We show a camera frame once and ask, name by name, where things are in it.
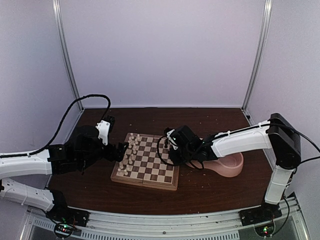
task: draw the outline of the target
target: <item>wooden tabletop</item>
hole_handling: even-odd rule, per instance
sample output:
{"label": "wooden tabletop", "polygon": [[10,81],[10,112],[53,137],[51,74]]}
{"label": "wooden tabletop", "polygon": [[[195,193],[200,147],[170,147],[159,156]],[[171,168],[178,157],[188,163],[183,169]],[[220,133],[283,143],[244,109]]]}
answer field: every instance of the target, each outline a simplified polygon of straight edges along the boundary
{"label": "wooden tabletop", "polygon": [[[93,125],[103,109],[86,109],[78,126]],[[163,135],[164,129],[188,125],[199,137],[247,127],[237,108],[112,108],[112,144],[127,133]],[[272,170],[262,150],[244,152],[242,172],[233,178],[211,170],[181,166],[177,191],[112,182],[114,162],[97,161],[84,175],[70,172],[52,177],[49,189],[62,191],[69,206],[122,214],[172,215],[211,213],[259,205]]]}

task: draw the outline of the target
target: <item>pink bowl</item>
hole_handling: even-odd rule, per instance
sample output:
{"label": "pink bowl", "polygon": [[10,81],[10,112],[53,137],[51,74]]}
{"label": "pink bowl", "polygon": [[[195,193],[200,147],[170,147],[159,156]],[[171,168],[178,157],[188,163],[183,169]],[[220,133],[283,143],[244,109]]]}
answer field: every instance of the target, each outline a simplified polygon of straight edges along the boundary
{"label": "pink bowl", "polygon": [[[196,167],[201,168],[201,164],[198,161],[192,161],[192,163]],[[238,152],[221,157],[218,160],[204,161],[203,165],[205,169],[213,170],[221,176],[233,178],[241,173],[244,166],[244,156],[241,152]]]}

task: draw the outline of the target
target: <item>wooden chessboard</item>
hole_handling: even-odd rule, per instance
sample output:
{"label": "wooden chessboard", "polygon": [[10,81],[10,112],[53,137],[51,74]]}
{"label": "wooden chessboard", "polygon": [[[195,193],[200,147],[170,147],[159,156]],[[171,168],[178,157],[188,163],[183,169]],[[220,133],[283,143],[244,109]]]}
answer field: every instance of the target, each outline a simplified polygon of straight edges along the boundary
{"label": "wooden chessboard", "polygon": [[[129,142],[130,133],[126,135],[125,142]],[[125,152],[123,169],[119,171],[120,164],[116,162],[111,180],[118,183],[143,186],[148,188],[176,191],[178,188],[179,167],[169,166],[161,162],[157,155],[157,142],[161,136],[140,134],[140,140],[136,142],[136,153],[132,148]],[[169,159],[170,144],[165,147],[165,139],[159,143],[159,152],[166,162],[172,164]]]}

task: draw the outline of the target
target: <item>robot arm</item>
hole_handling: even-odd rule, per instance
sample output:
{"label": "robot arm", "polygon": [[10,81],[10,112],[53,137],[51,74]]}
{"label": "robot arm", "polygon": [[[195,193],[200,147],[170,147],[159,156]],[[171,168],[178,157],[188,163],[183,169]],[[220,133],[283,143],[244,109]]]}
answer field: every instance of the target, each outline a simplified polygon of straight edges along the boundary
{"label": "robot arm", "polygon": [[118,161],[123,159],[127,143],[118,147],[109,142],[109,133],[115,123],[107,116],[96,127],[81,126],[74,129],[65,144],[50,145],[37,154],[33,151],[0,154],[0,197],[37,207],[47,212],[56,221],[75,218],[78,226],[85,226],[86,211],[68,208],[63,194],[54,190],[43,190],[16,182],[10,177],[43,174],[58,175],[68,172],[83,172],[99,159]]}
{"label": "robot arm", "polygon": [[234,153],[273,149],[276,166],[264,202],[277,205],[292,173],[301,162],[300,136],[289,128],[292,126],[280,114],[274,113],[269,120],[257,125],[220,132],[204,139],[196,136],[187,126],[167,130],[166,136],[172,143],[170,159],[176,165],[190,160],[211,161]]}

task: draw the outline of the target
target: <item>cable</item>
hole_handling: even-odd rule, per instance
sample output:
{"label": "cable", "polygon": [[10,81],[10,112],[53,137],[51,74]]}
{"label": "cable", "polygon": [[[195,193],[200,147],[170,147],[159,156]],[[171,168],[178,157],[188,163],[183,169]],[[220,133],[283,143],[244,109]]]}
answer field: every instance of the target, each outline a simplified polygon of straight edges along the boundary
{"label": "cable", "polygon": [[31,156],[31,155],[36,155],[40,152],[42,152],[43,150],[47,149],[49,147],[49,145],[55,140],[56,136],[58,135],[60,129],[61,129],[61,126],[66,118],[66,116],[68,115],[70,109],[72,108],[72,106],[81,101],[81,100],[84,100],[84,99],[88,99],[88,98],[104,98],[108,101],[108,106],[106,108],[106,110],[104,111],[101,119],[104,118],[104,116],[106,115],[106,113],[108,112],[110,106],[111,106],[111,101],[110,101],[110,98],[107,97],[106,95],[103,95],[103,94],[89,94],[89,95],[86,95],[86,96],[82,96],[80,98],[77,98],[75,99],[70,105],[69,107],[67,108],[67,110],[65,111],[59,125],[58,125],[58,128],[57,130],[55,131],[53,137],[50,139],[50,141],[45,145],[43,146],[42,148],[38,149],[38,150],[35,150],[35,151],[32,151],[30,153],[20,153],[20,154],[7,154],[7,155],[0,155],[0,159],[4,159],[4,158],[17,158],[17,157],[27,157],[27,156]]}
{"label": "cable", "polygon": [[276,235],[277,233],[279,233],[279,232],[281,231],[281,229],[286,225],[286,223],[287,223],[287,221],[288,221],[288,218],[289,218],[289,216],[290,216],[290,206],[289,206],[289,203],[288,203],[288,201],[287,201],[287,199],[286,199],[286,197],[285,197],[284,194],[283,194],[283,200],[285,201],[285,203],[286,203],[286,205],[287,205],[287,207],[288,207],[288,214],[286,215],[286,218],[285,218],[282,226],[279,227],[279,229],[278,229],[276,232],[272,233],[271,237],[273,237],[274,235]]}
{"label": "cable", "polygon": [[305,162],[309,162],[309,161],[316,160],[316,159],[320,159],[320,156],[315,156],[315,157],[308,158],[308,159],[302,161],[302,162],[300,163],[300,165],[303,164],[303,163],[305,163]]}

